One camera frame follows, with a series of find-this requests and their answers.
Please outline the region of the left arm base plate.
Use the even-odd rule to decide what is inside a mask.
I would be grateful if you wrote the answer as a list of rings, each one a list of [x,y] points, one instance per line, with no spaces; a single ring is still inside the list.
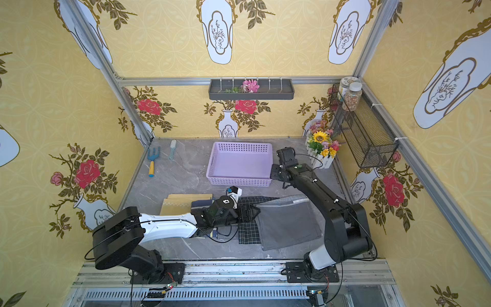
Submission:
[[[133,272],[130,277],[130,283],[134,285],[157,285],[175,282],[180,285],[183,282],[184,273],[185,263],[164,263],[162,269],[158,269],[156,272],[152,272],[146,276],[138,275],[136,272]]]

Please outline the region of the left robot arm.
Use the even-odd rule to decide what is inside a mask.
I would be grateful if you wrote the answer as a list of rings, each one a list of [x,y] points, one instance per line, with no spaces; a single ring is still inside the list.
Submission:
[[[250,223],[259,214],[257,206],[240,205],[239,197],[232,195],[194,201],[190,212],[174,216],[149,215],[127,207],[93,230],[93,261],[98,270],[123,266],[147,275],[164,267],[159,252],[143,248],[143,243],[175,237],[210,238],[216,228]]]

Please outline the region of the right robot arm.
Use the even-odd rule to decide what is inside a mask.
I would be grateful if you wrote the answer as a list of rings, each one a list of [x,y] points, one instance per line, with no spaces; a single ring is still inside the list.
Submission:
[[[329,189],[310,166],[298,162],[292,147],[278,150],[277,156],[280,163],[272,165],[271,179],[282,182],[285,189],[298,189],[325,219],[323,244],[308,253],[314,269],[356,259],[375,248],[363,206],[351,204]]]

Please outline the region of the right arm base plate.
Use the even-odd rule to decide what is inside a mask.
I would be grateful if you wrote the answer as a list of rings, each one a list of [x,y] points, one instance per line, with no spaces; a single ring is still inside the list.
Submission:
[[[340,281],[336,266],[328,266],[317,270],[306,261],[287,262],[280,274],[286,276],[289,283],[337,283]]]

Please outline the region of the black grid pillowcase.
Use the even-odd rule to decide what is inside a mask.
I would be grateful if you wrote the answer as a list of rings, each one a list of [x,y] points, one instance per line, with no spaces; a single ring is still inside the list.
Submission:
[[[239,224],[239,244],[261,244],[260,232],[256,218],[261,210],[259,205],[272,200],[275,197],[245,196],[239,198],[238,209],[244,218]]]

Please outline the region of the plain grey pillowcase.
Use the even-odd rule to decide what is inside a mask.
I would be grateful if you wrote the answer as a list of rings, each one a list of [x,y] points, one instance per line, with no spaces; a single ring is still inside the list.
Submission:
[[[304,195],[278,198],[257,205],[258,225],[264,251],[287,248],[322,237],[310,200]]]

